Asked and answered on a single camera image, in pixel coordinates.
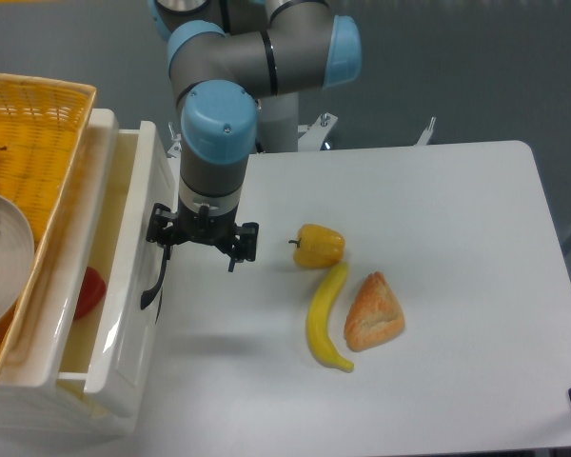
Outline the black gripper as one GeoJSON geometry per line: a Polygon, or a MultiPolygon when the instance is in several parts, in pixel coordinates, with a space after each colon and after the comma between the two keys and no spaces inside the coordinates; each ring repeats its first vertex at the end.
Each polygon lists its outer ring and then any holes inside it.
{"type": "Polygon", "coordinates": [[[151,210],[146,241],[164,250],[169,260],[172,247],[186,242],[212,246],[229,257],[227,271],[237,264],[256,260],[259,224],[236,225],[239,192],[210,197],[195,192],[178,196],[178,210],[155,203],[151,210]]]}

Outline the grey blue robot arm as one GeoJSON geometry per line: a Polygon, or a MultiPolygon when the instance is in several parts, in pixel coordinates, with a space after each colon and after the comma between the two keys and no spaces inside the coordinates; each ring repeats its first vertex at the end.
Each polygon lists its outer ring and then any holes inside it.
{"type": "Polygon", "coordinates": [[[236,214],[260,101],[355,80],[362,43],[355,21],[325,1],[152,1],[167,43],[167,74],[182,152],[178,208],[156,206],[148,240],[211,246],[231,264],[256,257],[259,227],[236,214]]]}

